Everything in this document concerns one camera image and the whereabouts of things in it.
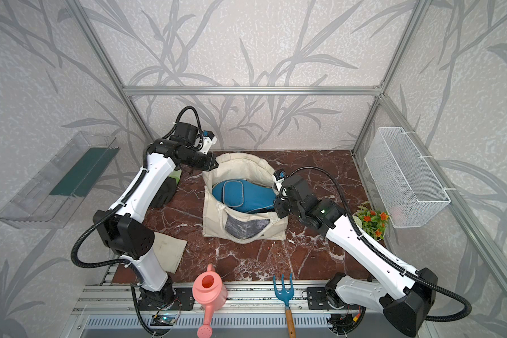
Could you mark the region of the beige canvas tote bag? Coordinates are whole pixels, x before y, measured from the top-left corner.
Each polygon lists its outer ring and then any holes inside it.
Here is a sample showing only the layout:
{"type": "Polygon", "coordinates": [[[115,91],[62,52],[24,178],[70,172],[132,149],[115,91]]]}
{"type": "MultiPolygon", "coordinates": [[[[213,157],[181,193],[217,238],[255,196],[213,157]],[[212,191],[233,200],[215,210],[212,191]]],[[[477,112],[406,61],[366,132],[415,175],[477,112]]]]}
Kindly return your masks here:
{"type": "Polygon", "coordinates": [[[203,173],[202,235],[238,244],[285,239],[288,218],[274,208],[275,169],[247,153],[221,154],[216,161],[216,169],[203,173]]]}

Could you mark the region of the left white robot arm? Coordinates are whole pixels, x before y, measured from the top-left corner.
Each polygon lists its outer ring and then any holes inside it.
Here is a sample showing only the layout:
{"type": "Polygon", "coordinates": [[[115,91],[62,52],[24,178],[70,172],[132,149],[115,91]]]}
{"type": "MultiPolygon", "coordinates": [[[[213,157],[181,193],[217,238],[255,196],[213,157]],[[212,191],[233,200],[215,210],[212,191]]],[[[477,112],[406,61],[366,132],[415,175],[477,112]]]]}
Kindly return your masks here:
{"type": "Polygon", "coordinates": [[[149,209],[162,207],[173,198],[177,188],[173,173],[183,166],[205,172],[218,167],[210,150],[216,142],[213,132],[202,129],[196,108],[184,107],[171,130],[147,146],[141,168],[121,197],[109,209],[94,214],[93,225],[73,245],[72,263],[85,269],[122,264],[134,272],[139,283],[133,289],[135,304],[146,301],[156,308],[172,306],[176,298],[173,281],[156,257],[154,231],[143,222],[149,209]],[[80,259],[80,248],[93,232],[98,232],[117,259],[94,263],[80,259]]]}

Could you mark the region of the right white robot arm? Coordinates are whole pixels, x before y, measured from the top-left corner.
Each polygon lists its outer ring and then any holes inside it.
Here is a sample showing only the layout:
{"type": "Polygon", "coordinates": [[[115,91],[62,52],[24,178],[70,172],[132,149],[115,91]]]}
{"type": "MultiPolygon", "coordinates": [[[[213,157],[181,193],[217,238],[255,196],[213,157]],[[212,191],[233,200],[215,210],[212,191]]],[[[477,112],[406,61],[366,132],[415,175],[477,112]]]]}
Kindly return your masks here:
{"type": "Polygon", "coordinates": [[[470,315],[471,303],[440,287],[433,271],[418,270],[399,259],[359,228],[342,188],[332,175],[329,179],[337,188],[341,204],[319,199],[297,171],[273,173],[277,216],[297,217],[302,225],[352,255],[374,278],[369,282],[349,275],[334,277],[328,283],[327,296],[335,307],[355,304],[380,311],[394,328],[408,337],[415,337],[425,321],[447,323],[470,315]]]}

